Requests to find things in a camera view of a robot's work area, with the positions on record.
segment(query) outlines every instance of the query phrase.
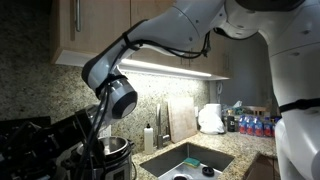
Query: kitchen counter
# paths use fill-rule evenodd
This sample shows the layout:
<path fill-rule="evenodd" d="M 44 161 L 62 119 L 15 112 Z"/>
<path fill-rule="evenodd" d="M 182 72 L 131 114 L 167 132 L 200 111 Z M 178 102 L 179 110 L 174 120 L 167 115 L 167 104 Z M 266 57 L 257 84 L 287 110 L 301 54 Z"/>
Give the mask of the kitchen counter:
<path fill-rule="evenodd" d="M 132 160 L 137 168 L 138 180 L 156 180 L 157 177 L 139 166 L 158 155 L 161 155 L 184 143 L 192 143 L 203 148 L 208 148 L 234 156 L 234 160 L 219 176 L 219 180 L 243 179 L 245 173 L 256 160 L 259 154 L 276 158 L 276 144 L 274 138 L 254 137 L 240 134 L 239 132 L 223 135 L 207 135 L 201 132 L 176 144 L 169 144 L 161 150 L 156 150 L 152 155 L 138 153 Z"/>

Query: stainless steel sink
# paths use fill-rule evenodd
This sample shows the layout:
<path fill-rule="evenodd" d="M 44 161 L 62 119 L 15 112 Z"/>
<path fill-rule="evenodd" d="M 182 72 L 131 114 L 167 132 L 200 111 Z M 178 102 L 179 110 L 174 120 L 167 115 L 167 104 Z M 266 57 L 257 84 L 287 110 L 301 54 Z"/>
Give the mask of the stainless steel sink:
<path fill-rule="evenodd" d="M 201 165 L 198 168 L 192 168 L 183 164 L 182 162 L 187 157 L 199 160 Z M 185 178 L 180 179 L 195 179 L 195 177 L 198 177 L 196 174 L 202 174 L 202 168 L 205 166 L 213 168 L 215 170 L 214 177 L 217 178 L 233 159 L 234 157 L 228 154 L 185 143 L 142 163 L 140 166 L 158 177 L 159 180 L 174 179 L 174 176 L 179 174 L 185 176 Z"/>

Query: wooden cabinet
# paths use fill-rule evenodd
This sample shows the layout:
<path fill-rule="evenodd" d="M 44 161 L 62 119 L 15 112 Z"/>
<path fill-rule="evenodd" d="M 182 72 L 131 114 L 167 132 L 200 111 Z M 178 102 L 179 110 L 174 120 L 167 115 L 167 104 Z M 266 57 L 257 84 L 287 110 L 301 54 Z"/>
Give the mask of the wooden cabinet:
<path fill-rule="evenodd" d="M 97 54 L 130 28 L 130 0 L 81 0 L 77 32 L 76 0 L 53 0 L 50 19 L 51 62 Z"/>
<path fill-rule="evenodd" d="M 260 155 L 245 176 L 246 180 L 280 180 L 278 160 Z"/>
<path fill-rule="evenodd" d="M 76 31 L 77 0 L 53 0 L 50 19 L 50 55 L 52 63 L 83 65 L 107 48 L 131 26 L 152 19 L 166 10 L 174 0 L 81 0 L 81 31 Z M 225 39 L 211 33 L 212 51 L 208 58 L 182 59 L 141 49 L 131 59 L 187 70 L 231 77 L 230 58 Z M 193 48 L 200 51 L 203 40 Z"/>
<path fill-rule="evenodd" d="M 174 0 L 131 0 L 131 26 L 141 20 L 152 19 L 164 13 L 173 3 Z M 180 58 L 166 56 L 150 49 L 140 49 L 132 54 L 131 58 L 148 63 L 185 68 L 185 64 Z"/>
<path fill-rule="evenodd" d="M 194 48 L 195 51 L 201 51 L 203 42 L 204 38 L 200 40 Z M 191 65 L 187 66 L 187 68 L 194 71 L 231 78 L 232 62 L 228 52 L 228 40 L 223 36 L 211 32 L 210 46 L 211 51 L 207 54 L 207 57 L 200 56 L 197 59 L 191 60 Z"/>

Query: wooden cutting board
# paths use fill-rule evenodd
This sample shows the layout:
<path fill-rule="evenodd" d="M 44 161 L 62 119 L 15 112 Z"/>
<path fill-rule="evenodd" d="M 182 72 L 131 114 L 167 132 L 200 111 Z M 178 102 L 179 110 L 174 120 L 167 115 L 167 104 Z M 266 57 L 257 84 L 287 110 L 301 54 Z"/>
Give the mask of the wooden cutting board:
<path fill-rule="evenodd" d="M 170 136 L 173 143 L 197 133 L 193 98 L 171 98 L 168 100 Z"/>

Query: plastic bottle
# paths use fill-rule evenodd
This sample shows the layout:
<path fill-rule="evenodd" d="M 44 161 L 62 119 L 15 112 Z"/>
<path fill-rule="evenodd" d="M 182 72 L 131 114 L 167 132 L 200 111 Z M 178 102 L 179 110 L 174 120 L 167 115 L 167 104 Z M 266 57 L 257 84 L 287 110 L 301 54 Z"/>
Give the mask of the plastic bottle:
<path fill-rule="evenodd" d="M 246 116 L 241 115 L 239 119 L 239 132 L 241 134 L 246 134 L 247 133 L 246 128 L 247 128 Z"/>
<path fill-rule="evenodd" d="M 264 118 L 264 128 L 263 128 L 264 136 L 271 137 L 272 136 L 272 123 L 269 117 Z"/>
<path fill-rule="evenodd" d="M 260 121 L 260 118 L 257 116 L 254 119 L 254 135 L 258 137 L 263 136 L 263 123 Z"/>
<path fill-rule="evenodd" d="M 247 134 L 253 136 L 254 135 L 254 121 L 253 117 L 249 116 L 247 120 Z"/>
<path fill-rule="evenodd" d="M 227 116 L 227 130 L 228 132 L 235 132 L 236 124 L 234 120 L 234 116 L 232 115 L 233 111 L 228 110 L 228 116 Z"/>
<path fill-rule="evenodd" d="M 147 127 L 144 128 L 144 153 L 153 153 L 153 128 L 148 123 Z"/>

